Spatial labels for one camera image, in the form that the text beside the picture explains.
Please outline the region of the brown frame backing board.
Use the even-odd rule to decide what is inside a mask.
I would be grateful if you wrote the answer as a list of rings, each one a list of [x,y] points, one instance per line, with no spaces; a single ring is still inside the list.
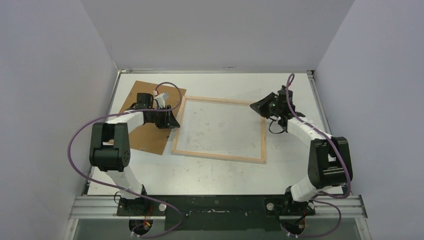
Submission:
[[[138,93],[153,94],[157,85],[155,83],[136,81],[123,102],[120,112],[124,112],[137,101]],[[170,85],[162,85],[158,88],[158,93],[168,93],[169,97],[165,101],[167,105],[175,107],[180,102],[178,90]],[[151,154],[162,155],[167,145],[171,129],[158,129],[153,123],[146,123],[137,127],[129,134],[129,145],[134,150],[140,150]]]

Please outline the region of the white photo paper sheet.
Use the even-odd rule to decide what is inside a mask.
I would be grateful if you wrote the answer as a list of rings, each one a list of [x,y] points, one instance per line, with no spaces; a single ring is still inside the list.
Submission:
[[[130,151],[130,163],[125,170],[132,173],[118,172],[110,177],[107,172],[93,169],[92,178],[107,183],[108,185],[92,182],[89,184],[87,194],[94,195],[113,195],[118,189],[114,186],[130,187],[130,184],[143,184],[150,194],[170,195],[171,184],[177,182],[177,173],[183,169],[185,158],[176,156],[165,151],[163,155],[147,153],[140,150]]]

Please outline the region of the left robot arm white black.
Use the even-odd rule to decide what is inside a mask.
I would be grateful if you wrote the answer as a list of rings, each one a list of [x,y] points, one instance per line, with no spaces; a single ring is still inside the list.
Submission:
[[[147,192],[130,168],[131,150],[129,135],[144,124],[154,124],[158,129],[177,129],[171,105],[166,103],[168,93],[138,93],[136,102],[116,118],[93,124],[89,162],[105,172],[120,189],[121,197],[131,200],[129,208],[136,215],[149,210]]]

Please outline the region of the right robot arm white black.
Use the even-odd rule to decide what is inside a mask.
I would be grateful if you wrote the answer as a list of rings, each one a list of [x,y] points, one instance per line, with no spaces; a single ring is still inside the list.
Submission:
[[[306,177],[290,186],[290,196],[282,201],[286,213],[296,214],[303,202],[326,195],[332,187],[351,187],[353,170],[347,139],[324,132],[296,111],[291,90],[282,86],[277,93],[271,92],[250,104],[250,108],[261,117],[277,122],[283,132],[297,137],[309,150]]]

